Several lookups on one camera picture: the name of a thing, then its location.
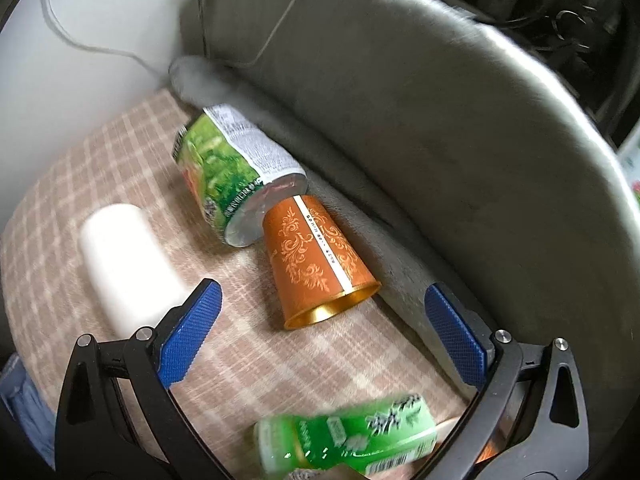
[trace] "green can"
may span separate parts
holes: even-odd
[[[262,468],[282,479],[296,469],[331,469],[345,463],[369,475],[417,460],[437,440],[427,403],[401,394],[308,418],[279,415],[255,425]]]
[[[306,191],[300,164],[229,105],[204,108],[183,126],[173,157],[205,220],[235,247],[261,238],[264,214]]]

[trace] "nutrition label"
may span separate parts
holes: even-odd
[[[204,108],[227,142],[260,175],[263,184],[305,170],[283,147],[273,142],[255,124],[230,105]]]

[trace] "wire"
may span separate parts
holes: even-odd
[[[562,43],[558,43],[556,45],[531,45],[528,46],[529,49],[535,50],[536,52],[555,52],[556,50],[560,50],[564,46],[569,46],[573,44],[572,40],[564,40]]]
[[[485,25],[493,25],[497,28],[521,28],[525,27],[526,25],[530,25],[531,23],[544,17],[553,2],[554,0],[542,0],[542,3],[540,3],[540,6],[536,10],[534,10],[527,16],[515,18],[514,20],[499,22],[498,20],[492,20],[491,18],[485,19],[481,18],[480,16],[473,17],[473,20],[478,23],[484,23]]]
[[[56,16],[56,13],[53,10],[53,6],[51,5],[51,0],[41,0],[42,1],[42,13],[44,15],[44,19],[47,22],[49,28],[55,33],[57,37],[61,40],[65,41],[65,43],[70,46],[77,48],[79,50],[84,50],[86,52],[95,52],[98,54],[108,54],[110,56],[121,56],[128,57],[132,59],[136,63],[138,63],[142,68],[152,73],[156,77],[160,79],[165,79],[168,76],[166,71],[157,70],[147,61],[142,59],[138,54],[134,52],[129,52],[128,50],[119,50],[117,48],[108,48],[104,46],[95,46],[85,44],[82,41],[76,40],[67,30],[63,27],[62,23]]]
[[[287,5],[287,7],[284,9],[284,12],[280,15],[280,18],[278,19],[276,24],[271,29],[271,32],[267,36],[267,39],[264,41],[264,43],[260,47],[260,50],[258,50],[258,53],[254,56],[253,59],[251,59],[249,61],[237,61],[237,60],[233,60],[233,59],[218,59],[218,61],[223,63],[223,64],[225,64],[225,65],[227,65],[227,66],[233,67],[233,68],[251,68],[253,65],[255,65],[258,62],[258,60],[262,57],[262,54],[264,54],[264,51],[267,50],[267,47],[271,43],[271,40],[276,35],[276,32],[280,28],[280,25],[282,24],[282,22],[284,22],[284,20],[286,19],[287,15],[289,14],[289,11],[293,8],[293,5],[295,3],[296,3],[296,0],[290,0],[289,1],[289,5]],[[201,26],[202,26],[202,41],[203,41],[203,44],[204,44],[204,52],[206,54],[208,54],[208,51],[207,51],[207,38],[206,38],[206,33],[205,33],[204,8],[203,8],[203,5],[202,5],[202,0],[198,0],[198,11],[200,13],[200,23],[201,23]]]

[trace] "white cable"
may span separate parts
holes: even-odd
[[[280,25],[285,20],[289,11],[292,9],[295,3],[296,3],[296,0],[290,0],[289,5],[287,5],[286,9],[284,9],[284,12],[280,16],[280,19],[273,26],[270,34],[267,36],[267,39],[264,41],[264,44],[262,45],[258,53],[255,55],[255,57],[251,61],[234,61],[232,59],[219,59],[218,61],[228,66],[231,66],[233,68],[251,68],[253,65],[255,65],[256,62],[262,57],[262,54],[264,53],[264,51],[267,50],[267,47],[271,43],[271,40],[275,36],[276,32],[280,28]]]
[[[51,0],[42,0],[42,13],[44,15],[45,21],[47,22],[47,25],[49,25],[49,28],[53,31],[53,33],[55,33],[59,38],[65,41],[65,43],[68,43],[70,46],[78,48],[79,50],[84,50],[86,52],[96,52],[98,54],[108,54],[110,56],[128,57],[129,59],[132,59],[133,61],[138,63],[145,70],[151,72],[156,77],[159,77],[160,79],[167,78],[167,71],[163,72],[161,70],[155,69],[134,52],[119,50],[117,48],[89,45],[83,43],[82,41],[76,40],[76,38],[69,34],[66,28],[63,27],[62,23],[60,23],[60,20],[56,16],[56,13],[53,11]]]

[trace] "can label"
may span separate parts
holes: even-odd
[[[277,178],[305,171],[229,105],[204,113],[175,137],[173,157],[205,220],[223,237],[244,201]]]

